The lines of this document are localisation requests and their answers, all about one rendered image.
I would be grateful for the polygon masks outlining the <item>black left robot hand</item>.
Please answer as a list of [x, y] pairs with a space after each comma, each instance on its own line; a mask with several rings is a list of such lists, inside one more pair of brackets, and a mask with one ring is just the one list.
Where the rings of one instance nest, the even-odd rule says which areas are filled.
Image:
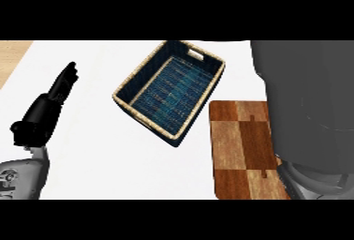
[[50, 140], [60, 109], [76, 80], [76, 63], [70, 62], [54, 79], [50, 91], [37, 97], [22, 120], [10, 125], [16, 146], [41, 147]]

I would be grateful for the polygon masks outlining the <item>dark blue wicker basket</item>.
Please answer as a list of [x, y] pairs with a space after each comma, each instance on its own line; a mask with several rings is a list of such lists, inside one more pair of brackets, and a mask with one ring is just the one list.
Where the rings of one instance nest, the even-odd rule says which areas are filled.
[[225, 61], [184, 40], [165, 40], [116, 88], [121, 110], [174, 147], [186, 138]]

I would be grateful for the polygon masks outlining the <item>brown wooden cutting board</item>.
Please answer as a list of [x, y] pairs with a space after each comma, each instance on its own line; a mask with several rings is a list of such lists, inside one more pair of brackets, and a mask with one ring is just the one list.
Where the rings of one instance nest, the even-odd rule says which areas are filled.
[[209, 103], [214, 194], [219, 200], [289, 200], [277, 177], [265, 101]]

